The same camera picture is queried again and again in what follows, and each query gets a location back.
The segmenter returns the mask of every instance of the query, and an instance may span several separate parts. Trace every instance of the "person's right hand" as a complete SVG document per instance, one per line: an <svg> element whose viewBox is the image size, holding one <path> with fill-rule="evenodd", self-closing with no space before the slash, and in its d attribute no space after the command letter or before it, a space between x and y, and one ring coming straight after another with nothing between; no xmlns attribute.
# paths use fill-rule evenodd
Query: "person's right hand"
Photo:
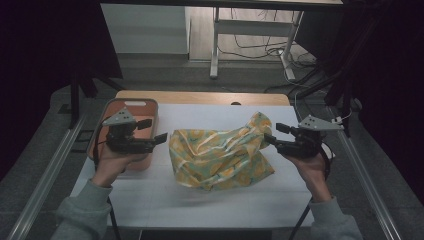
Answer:
<svg viewBox="0 0 424 240"><path fill-rule="evenodd" d="M315 157L303 159L287 155L284 155L284 157L296 166L300 176L306 183L306 187L312 193L314 202L331 200L331 194L324 176L325 161L321 154L318 153Z"/></svg>

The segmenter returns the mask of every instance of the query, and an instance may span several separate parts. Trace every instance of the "aluminum rail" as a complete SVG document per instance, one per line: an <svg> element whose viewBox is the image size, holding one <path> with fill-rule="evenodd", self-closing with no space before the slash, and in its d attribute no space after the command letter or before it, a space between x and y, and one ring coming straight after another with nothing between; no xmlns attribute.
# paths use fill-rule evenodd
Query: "aluminum rail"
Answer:
<svg viewBox="0 0 424 240"><path fill-rule="evenodd" d="M87 107L84 109L83 114L76 122L73 129L68 129L59 144L56 152L50 160L49 165L41 176L40 181L35 187L31 197L29 198L25 208L22 210L21 215L15 223L8 236L8 240L19 240L25 239L31 229L32 224L35 221L50 189L59 174L63 163L71 150L72 144L78 136L80 129L82 128L87 118Z"/></svg>
<svg viewBox="0 0 424 240"><path fill-rule="evenodd" d="M332 118L335 118L335 115L331 111L330 107L327 107L327 111ZM396 224L393 221L393 218L390 215L386 204L380 197L380 194L378 193L377 188L374 185L370 174L368 173L368 170L366 169L361 157L359 156L355 145L343 131L338 131L338 135L356 172L356 175L358 176L359 182L365 191L365 195L367 196L371 207L376 213L377 219L380 222L381 228L386 235L386 238L389 240L401 240L402 237L396 227Z"/></svg>

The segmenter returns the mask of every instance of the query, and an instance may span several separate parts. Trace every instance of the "wooden floor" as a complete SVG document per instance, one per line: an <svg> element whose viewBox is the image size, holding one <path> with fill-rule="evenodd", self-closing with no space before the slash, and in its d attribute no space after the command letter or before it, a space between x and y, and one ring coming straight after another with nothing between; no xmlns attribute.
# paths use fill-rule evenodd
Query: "wooden floor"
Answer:
<svg viewBox="0 0 424 240"><path fill-rule="evenodd" d="M237 19L251 21L291 22L292 11L260 10L260 9L231 9L220 8L220 19ZM190 60L211 59L213 44L214 8L190 7L188 14L191 19L190 30ZM268 55L273 48L285 46L286 37L266 36L235 36L219 35L219 60L254 60L254 61L281 61L276 52ZM299 45L293 45L291 53L294 60L306 51ZM314 60L312 55L302 55L302 60Z"/></svg>

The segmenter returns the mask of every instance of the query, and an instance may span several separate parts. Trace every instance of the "camera mount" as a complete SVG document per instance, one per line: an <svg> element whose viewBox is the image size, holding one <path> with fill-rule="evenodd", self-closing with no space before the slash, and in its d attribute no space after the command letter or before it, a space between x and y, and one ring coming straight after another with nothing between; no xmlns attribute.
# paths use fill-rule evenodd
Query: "camera mount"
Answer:
<svg viewBox="0 0 424 240"><path fill-rule="evenodd" d="M136 121L126 107L103 121L109 126L106 144L114 151L122 154L151 153L156 145L166 142L167 133L152 139L135 138L134 131L152 127L152 119Z"/></svg>

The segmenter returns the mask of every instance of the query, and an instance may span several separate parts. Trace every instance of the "gray sleeve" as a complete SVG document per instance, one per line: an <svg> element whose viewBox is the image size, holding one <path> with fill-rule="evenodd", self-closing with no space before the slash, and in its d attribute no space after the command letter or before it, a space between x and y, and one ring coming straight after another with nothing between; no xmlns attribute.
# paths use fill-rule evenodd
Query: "gray sleeve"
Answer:
<svg viewBox="0 0 424 240"><path fill-rule="evenodd" d="M88 180L78 196L65 198L56 212L59 226L51 239L101 239L111 210L107 203L111 191Z"/></svg>
<svg viewBox="0 0 424 240"><path fill-rule="evenodd" d="M311 239L314 240L357 240L363 239L355 219L344 215L337 199L323 203L309 203L314 222Z"/></svg>

